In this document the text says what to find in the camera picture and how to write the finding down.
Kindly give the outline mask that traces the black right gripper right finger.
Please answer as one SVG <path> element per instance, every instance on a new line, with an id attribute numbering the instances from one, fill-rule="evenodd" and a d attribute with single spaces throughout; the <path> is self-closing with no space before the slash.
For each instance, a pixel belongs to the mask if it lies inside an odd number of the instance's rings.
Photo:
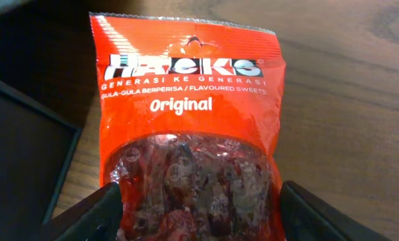
<path id="1" fill-rule="evenodd" d="M 288 241 L 390 241 L 294 181 L 283 183 L 280 211 Z"/>

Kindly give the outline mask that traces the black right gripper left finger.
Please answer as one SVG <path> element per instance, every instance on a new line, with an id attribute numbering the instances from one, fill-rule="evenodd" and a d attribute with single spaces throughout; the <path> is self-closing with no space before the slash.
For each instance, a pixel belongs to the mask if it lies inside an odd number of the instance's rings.
<path id="1" fill-rule="evenodd" d="M 107 183 L 44 224 L 39 240 L 115 241 L 123 215 L 120 187 Z"/>

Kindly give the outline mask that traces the red Hacks candy bag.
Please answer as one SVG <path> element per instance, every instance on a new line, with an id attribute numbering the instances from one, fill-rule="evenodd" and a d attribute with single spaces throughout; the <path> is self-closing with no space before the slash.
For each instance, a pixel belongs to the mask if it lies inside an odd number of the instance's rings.
<path id="1" fill-rule="evenodd" d="M 285 68 L 276 33 L 185 17 L 90 13 L 100 177 L 118 240 L 284 240 L 273 158 Z"/>

